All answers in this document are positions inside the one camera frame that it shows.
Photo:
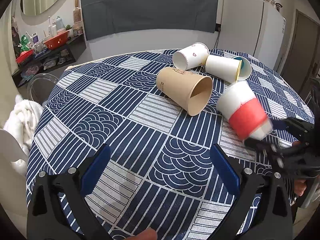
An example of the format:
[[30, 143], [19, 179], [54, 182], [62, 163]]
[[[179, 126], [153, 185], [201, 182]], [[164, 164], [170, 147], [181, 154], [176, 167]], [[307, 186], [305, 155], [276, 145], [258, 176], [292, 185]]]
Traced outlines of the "person's right hand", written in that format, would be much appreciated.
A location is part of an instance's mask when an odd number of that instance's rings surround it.
[[296, 179], [293, 182], [293, 190], [294, 193], [301, 197], [304, 193], [304, 191], [306, 190], [306, 182], [305, 179]]

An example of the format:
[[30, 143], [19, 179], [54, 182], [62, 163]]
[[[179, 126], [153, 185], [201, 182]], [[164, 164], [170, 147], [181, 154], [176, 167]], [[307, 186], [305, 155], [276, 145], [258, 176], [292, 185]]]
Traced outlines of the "person's left hand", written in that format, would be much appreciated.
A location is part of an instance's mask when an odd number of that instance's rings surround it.
[[135, 236], [127, 237], [125, 240], [157, 240], [157, 232], [152, 228], [147, 228]]

